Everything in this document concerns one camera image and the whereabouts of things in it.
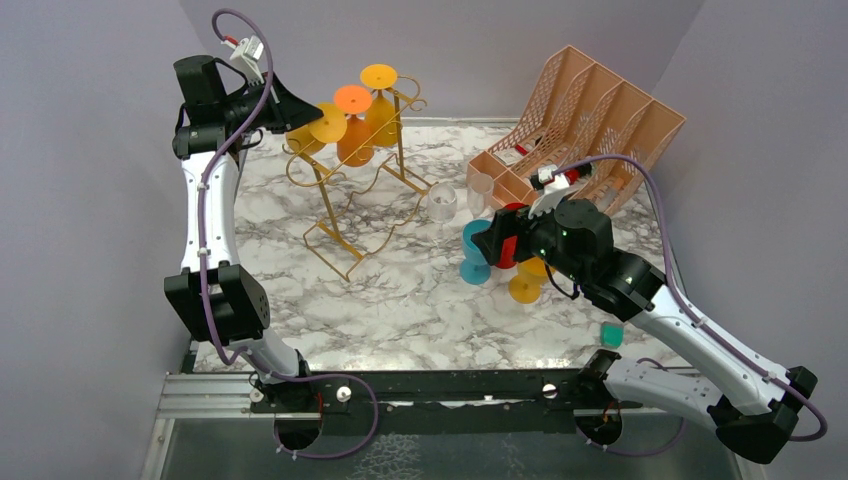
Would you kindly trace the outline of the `red wine glass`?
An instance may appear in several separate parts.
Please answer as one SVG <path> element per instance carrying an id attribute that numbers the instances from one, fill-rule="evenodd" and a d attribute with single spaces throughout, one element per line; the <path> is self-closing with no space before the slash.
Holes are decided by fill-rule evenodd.
<path id="1" fill-rule="evenodd" d="M 522 207 L 525 207 L 525 204 L 521 202 L 508 203 L 504 206 L 505 209 L 508 209 L 510 211 L 518 210 Z M 501 249 L 501 256 L 499 258 L 499 261 L 495 264 L 498 269 L 506 270 L 514 267 L 517 264 L 517 262 L 513 259 L 516 248 L 516 242 L 517 237 L 515 235 L 508 237 L 504 240 Z"/>

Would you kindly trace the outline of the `clear wine glass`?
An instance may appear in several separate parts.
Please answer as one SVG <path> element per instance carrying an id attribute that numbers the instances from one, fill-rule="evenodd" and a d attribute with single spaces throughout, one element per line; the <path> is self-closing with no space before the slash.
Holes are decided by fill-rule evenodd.
<path id="1" fill-rule="evenodd" d="M 467 205 L 473 218 L 484 216 L 494 190 L 494 179 L 485 173 L 474 173 L 467 180 Z"/>
<path id="2" fill-rule="evenodd" d="M 428 218 L 435 224 L 430 233 L 430 239 L 439 245 L 445 236 L 448 224 L 457 213 L 457 193 L 449 184 L 439 183 L 434 185 L 428 193 L 427 212 Z"/>

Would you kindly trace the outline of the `blue wine glass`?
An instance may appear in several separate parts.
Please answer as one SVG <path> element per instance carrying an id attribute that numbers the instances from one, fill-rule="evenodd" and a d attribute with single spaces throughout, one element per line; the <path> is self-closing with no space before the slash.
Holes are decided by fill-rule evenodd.
<path id="1" fill-rule="evenodd" d="M 459 267 L 463 281 L 471 285 L 481 285 L 491 276 L 491 267 L 479 247 L 472 241 L 472 235 L 486 230 L 490 221 L 478 218 L 467 223 L 462 230 L 462 251 L 464 259 Z"/>

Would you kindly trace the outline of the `gold wire glass rack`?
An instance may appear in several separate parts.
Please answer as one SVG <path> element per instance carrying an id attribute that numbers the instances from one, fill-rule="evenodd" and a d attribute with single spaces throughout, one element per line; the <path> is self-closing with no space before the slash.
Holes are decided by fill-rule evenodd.
<path id="1" fill-rule="evenodd" d="M 362 167 L 342 164 L 336 143 L 327 144 L 313 155 L 289 153 L 286 138 L 282 145 L 288 160 L 286 178 L 295 186 L 315 189 L 320 193 L 325 212 L 308 227 L 302 240 L 305 247 L 341 279 L 349 281 L 353 271 L 366 259 L 385 249 L 395 231 L 411 222 L 433 187 L 406 162 L 402 116 L 426 107 L 420 83 L 398 73 L 398 79 L 384 95 L 394 104 L 398 124 L 398 143 L 392 147 L 373 147 L 374 155 Z M 379 187 L 387 183 L 391 193 L 411 199 L 409 208 L 391 213 L 375 227 L 364 227 L 364 208 L 389 207 Z"/>

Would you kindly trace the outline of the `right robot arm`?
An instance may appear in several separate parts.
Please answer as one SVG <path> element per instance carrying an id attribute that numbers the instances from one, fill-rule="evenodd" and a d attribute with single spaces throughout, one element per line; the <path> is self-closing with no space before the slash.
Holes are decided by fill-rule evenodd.
<path id="1" fill-rule="evenodd" d="M 495 264 L 508 238 L 518 262 L 538 259 L 569 278 L 594 307 L 629 322 L 699 371 L 686 377 L 597 351 L 581 369 L 579 398 L 659 408 L 713 431 L 734 454 L 771 463 L 794 440 L 802 408 L 818 382 L 808 369 L 785 368 L 742 345 L 703 315 L 643 257 L 614 246 L 610 218 L 585 199 L 531 216 L 529 207 L 496 212 L 470 239 Z"/>

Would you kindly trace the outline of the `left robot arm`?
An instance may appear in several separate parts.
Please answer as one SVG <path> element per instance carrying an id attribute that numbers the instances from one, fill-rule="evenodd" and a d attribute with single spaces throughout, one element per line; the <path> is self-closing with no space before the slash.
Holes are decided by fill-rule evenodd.
<path id="1" fill-rule="evenodd" d="M 187 190 L 187 236 L 180 272 L 165 278 L 164 294 L 193 340 L 210 343 L 227 365 L 244 358 L 258 388 L 276 388 L 279 401 L 298 411 L 314 397 L 309 366 L 272 331 L 266 291 L 241 265 L 234 205 L 250 135 L 288 133 L 323 113 L 271 72 L 228 92 L 224 64 L 194 55 L 173 65 L 184 98 L 172 147 Z"/>

